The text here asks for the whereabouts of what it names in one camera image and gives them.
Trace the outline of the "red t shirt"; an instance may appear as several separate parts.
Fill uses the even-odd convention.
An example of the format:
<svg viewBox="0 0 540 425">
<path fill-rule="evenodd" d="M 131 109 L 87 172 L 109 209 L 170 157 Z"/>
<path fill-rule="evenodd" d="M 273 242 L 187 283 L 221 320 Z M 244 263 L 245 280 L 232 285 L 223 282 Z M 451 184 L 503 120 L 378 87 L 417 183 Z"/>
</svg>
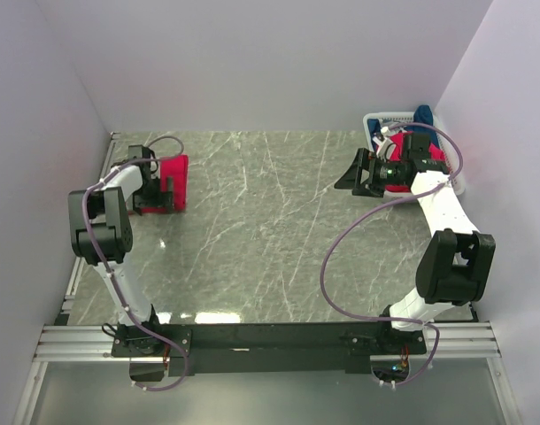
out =
<svg viewBox="0 0 540 425">
<path fill-rule="evenodd" d="M 387 186 L 390 193 L 410 193 L 413 179 L 416 173 L 428 170 L 442 171 L 448 174 L 444 152 L 432 144 L 427 133 L 413 131 L 398 132 L 392 140 L 397 144 L 398 160 L 412 166 L 412 182 L 406 186 Z"/>
<path fill-rule="evenodd" d="M 188 182 L 189 157 L 185 154 L 177 158 L 167 159 L 158 162 L 155 166 L 147 166 L 147 174 L 144 182 L 152 178 L 167 177 L 173 179 L 174 185 L 174 213 L 185 210 L 187 201 L 187 182 Z"/>
</svg>

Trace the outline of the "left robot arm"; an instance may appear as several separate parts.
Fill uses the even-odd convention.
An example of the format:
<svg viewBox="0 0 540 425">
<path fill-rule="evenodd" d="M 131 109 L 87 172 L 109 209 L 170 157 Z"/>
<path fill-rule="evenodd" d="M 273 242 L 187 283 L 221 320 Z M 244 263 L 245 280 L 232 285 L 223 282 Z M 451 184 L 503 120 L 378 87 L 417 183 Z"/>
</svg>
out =
<svg viewBox="0 0 540 425">
<path fill-rule="evenodd" d="M 160 159 L 150 147 L 132 145 L 126 160 L 89 188 L 70 192 L 67 199 L 73 252 L 98 272 L 117 308 L 119 322 L 112 337 L 145 356 L 168 352 L 173 343 L 163 335 L 132 268 L 134 238 L 127 208 L 138 214 L 174 209 L 173 180 L 162 182 L 160 169 Z"/>
</svg>

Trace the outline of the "blue t shirt in basket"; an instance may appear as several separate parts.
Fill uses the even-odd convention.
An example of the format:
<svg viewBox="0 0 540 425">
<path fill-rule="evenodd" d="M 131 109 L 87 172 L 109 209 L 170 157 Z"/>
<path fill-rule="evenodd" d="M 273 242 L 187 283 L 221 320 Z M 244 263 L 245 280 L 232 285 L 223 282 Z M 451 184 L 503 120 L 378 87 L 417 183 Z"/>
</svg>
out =
<svg viewBox="0 0 540 425">
<path fill-rule="evenodd" d="M 381 130 L 382 124 L 395 122 L 418 122 L 437 127 L 436 117 L 427 104 L 420 105 L 414 112 L 370 112 L 363 117 L 363 126 L 369 146 L 376 147 L 373 135 Z"/>
</svg>

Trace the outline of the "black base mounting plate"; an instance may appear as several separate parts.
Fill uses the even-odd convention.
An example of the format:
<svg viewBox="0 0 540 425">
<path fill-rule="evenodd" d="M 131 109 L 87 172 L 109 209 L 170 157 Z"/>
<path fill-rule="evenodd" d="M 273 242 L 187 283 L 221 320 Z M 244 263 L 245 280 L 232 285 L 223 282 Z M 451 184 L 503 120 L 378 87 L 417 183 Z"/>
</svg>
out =
<svg viewBox="0 0 540 425">
<path fill-rule="evenodd" d="M 158 340 L 123 326 L 112 343 L 115 359 L 168 358 L 168 374 L 342 370 L 367 374 L 373 356 L 399 358 L 427 351 L 422 333 L 387 322 L 225 323 L 160 325 Z"/>
</svg>

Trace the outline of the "red t shirt in basket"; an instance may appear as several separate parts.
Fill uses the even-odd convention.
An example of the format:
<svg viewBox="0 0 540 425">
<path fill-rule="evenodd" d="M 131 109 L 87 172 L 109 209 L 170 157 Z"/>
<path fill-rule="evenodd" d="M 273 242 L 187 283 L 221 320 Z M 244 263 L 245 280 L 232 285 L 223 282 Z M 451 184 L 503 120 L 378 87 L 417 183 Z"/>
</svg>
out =
<svg viewBox="0 0 540 425">
<path fill-rule="evenodd" d="M 412 166 L 412 182 L 406 186 L 387 186 L 390 193 L 410 193 L 413 179 L 416 173 L 428 170 L 442 171 L 448 174 L 444 152 L 432 144 L 427 133 L 413 131 L 398 132 L 392 140 L 397 144 L 398 160 Z"/>
</svg>

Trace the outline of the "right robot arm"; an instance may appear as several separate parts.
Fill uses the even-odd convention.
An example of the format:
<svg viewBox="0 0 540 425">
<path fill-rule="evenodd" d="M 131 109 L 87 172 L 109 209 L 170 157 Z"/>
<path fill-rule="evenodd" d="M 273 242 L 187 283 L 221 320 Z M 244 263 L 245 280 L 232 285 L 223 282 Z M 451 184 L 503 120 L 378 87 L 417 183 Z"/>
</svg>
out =
<svg viewBox="0 0 540 425">
<path fill-rule="evenodd" d="M 480 300 L 486 289 L 496 242 L 467 217 L 452 187 L 451 171 L 435 158 L 428 135 L 406 133 L 397 159 L 382 151 L 358 149 L 336 189 L 354 196 L 383 197 L 387 188 L 409 189 L 419 203 L 431 239 L 415 272 L 415 286 L 383 315 L 388 322 L 375 331 L 380 350 L 394 353 L 437 315 Z"/>
</svg>

